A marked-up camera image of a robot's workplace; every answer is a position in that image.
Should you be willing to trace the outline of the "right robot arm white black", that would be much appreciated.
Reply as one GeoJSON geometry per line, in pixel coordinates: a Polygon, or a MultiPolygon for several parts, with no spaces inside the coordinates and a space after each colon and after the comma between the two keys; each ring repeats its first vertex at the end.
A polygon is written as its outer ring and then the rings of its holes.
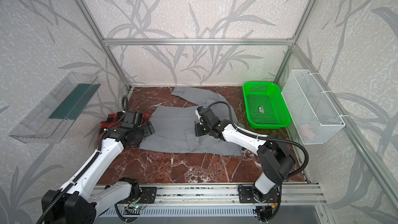
{"type": "Polygon", "coordinates": [[[283,182],[292,176],[301,173],[309,163],[309,153],[306,148],[294,141],[273,138],[257,134],[237,126],[232,121],[232,109],[227,102],[216,101],[208,107],[199,106],[195,111],[199,122],[195,124],[195,135],[209,135],[225,142],[237,144],[257,155],[262,174],[251,187],[251,198],[259,203],[267,201],[269,196],[274,196],[278,203],[277,194],[282,191],[283,182]],[[211,107],[224,104],[228,108],[229,120],[220,120],[211,107]],[[304,154],[302,165],[293,171],[296,160],[291,153],[289,145],[299,148],[304,154]]]}

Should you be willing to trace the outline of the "grey long sleeve shirt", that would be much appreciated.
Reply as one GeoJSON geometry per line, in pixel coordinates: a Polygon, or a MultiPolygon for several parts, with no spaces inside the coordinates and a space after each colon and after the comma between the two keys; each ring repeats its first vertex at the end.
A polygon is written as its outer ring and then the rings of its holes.
{"type": "Polygon", "coordinates": [[[195,114],[199,106],[227,100],[222,95],[205,89],[176,87],[172,95],[192,104],[192,107],[159,106],[149,121],[155,134],[145,138],[140,149],[166,153],[212,153],[222,156],[241,156],[242,147],[216,139],[210,135],[196,137],[194,126],[199,121],[195,114]]]}

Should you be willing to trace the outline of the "green plastic basket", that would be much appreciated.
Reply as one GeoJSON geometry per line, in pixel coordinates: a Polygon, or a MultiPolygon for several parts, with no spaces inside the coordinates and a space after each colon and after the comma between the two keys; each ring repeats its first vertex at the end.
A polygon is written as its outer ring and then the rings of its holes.
{"type": "Polygon", "coordinates": [[[246,82],[243,85],[246,115],[254,129],[280,129],[291,124],[291,116],[280,87],[272,82],[246,82]],[[259,113],[258,107],[264,108],[259,113]]]}

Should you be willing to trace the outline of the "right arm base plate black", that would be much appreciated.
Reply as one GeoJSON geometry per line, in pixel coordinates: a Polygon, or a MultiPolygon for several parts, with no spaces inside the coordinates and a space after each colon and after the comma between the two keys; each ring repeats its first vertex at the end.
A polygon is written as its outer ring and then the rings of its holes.
{"type": "Polygon", "coordinates": [[[272,188],[267,194],[264,194],[254,186],[238,185],[237,191],[240,203],[275,204],[280,195],[279,188],[272,188]]]}

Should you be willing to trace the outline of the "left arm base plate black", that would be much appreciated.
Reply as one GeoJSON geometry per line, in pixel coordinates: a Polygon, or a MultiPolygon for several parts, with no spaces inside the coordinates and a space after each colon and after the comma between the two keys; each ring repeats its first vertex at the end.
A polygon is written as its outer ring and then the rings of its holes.
{"type": "Polygon", "coordinates": [[[157,187],[141,187],[141,193],[137,204],[154,204],[157,195],[157,187]]]}

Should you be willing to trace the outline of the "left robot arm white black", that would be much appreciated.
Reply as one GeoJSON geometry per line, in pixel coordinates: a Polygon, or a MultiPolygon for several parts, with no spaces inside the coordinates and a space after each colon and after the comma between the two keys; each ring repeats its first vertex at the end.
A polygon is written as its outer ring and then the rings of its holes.
{"type": "Polygon", "coordinates": [[[128,98],[122,98],[122,110],[116,120],[99,135],[97,149],[84,165],[58,190],[49,190],[41,199],[39,224],[92,224],[120,201],[139,202],[145,194],[136,179],[122,178],[94,195],[92,191],[107,168],[121,152],[155,133],[142,112],[127,109],[128,98]]]}

